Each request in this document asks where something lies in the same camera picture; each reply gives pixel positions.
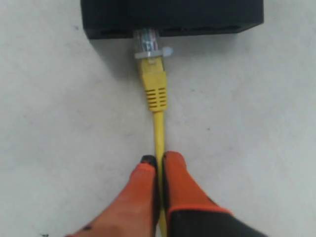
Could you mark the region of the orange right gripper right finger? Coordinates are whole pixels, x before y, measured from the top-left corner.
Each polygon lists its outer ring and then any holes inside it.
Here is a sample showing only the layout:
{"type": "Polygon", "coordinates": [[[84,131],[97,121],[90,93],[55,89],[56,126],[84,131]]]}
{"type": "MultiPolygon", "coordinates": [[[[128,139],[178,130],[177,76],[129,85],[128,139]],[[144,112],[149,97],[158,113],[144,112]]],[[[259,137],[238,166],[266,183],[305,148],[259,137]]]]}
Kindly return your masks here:
{"type": "Polygon", "coordinates": [[[263,237],[216,204],[193,179],[184,157],[174,151],[164,154],[164,209],[169,237],[263,237]]]}

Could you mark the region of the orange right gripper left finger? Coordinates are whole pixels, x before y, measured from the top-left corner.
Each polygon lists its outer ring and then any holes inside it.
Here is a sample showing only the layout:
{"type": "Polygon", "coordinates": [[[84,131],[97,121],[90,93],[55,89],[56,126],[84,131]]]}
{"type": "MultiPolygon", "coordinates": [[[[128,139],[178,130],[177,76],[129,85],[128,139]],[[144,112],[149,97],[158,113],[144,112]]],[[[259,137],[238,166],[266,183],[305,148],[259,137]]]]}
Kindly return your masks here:
{"type": "Polygon", "coordinates": [[[71,237],[154,237],[158,224],[157,161],[142,156],[119,195],[71,237]]]}

